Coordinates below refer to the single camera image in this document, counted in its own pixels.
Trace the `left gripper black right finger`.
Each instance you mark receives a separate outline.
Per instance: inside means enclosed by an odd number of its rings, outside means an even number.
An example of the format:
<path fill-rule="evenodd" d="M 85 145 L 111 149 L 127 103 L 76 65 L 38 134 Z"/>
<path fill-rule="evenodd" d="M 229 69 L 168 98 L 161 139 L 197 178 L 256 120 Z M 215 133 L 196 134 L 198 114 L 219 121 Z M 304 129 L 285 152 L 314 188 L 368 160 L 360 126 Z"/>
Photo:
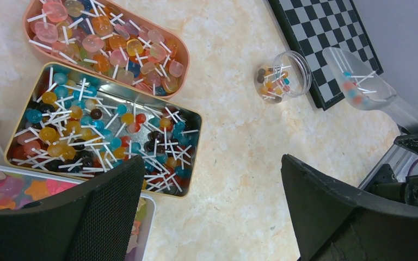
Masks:
<path fill-rule="evenodd" d="M 281 177 L 300 260 L 418 260 L 418 207 L 328 176 L 292 155 Z"/>

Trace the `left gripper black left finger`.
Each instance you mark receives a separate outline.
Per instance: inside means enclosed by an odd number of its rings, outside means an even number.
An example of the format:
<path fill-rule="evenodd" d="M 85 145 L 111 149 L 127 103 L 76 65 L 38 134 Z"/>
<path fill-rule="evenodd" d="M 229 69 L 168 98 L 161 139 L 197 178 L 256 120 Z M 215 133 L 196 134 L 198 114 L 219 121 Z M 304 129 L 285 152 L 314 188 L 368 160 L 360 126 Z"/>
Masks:
<path fill-rule="evenodd" d="M 124 260 L 144 175 L 134 156 L 21 209 L 0 210 L 0 260 Z"/>

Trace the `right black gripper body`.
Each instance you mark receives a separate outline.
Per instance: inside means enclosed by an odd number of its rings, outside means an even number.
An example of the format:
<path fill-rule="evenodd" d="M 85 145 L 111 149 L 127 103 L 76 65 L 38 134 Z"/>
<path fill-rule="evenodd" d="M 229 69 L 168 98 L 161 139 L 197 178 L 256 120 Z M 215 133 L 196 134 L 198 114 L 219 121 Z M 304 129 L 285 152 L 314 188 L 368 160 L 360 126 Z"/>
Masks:
<path fill-rule="evenodd" d="M 408 176 L 405 182 L 373 184 L 368 191 L 388 200 L 418 207 L 418 175 Z"/>

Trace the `clear plastic scoop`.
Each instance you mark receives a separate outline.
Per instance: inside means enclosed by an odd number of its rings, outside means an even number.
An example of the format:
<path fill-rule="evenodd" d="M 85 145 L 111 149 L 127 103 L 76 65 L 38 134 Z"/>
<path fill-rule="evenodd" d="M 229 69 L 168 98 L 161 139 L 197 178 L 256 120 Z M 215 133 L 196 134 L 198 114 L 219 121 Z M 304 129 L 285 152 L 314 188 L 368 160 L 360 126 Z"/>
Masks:
<path fill-rule="evenodd" d="M 418 133 L 418 110 L 353 53 L 336 47 L 322 52 L 346 101 L 359 110 L 380 110 L 409 134 Z"/>

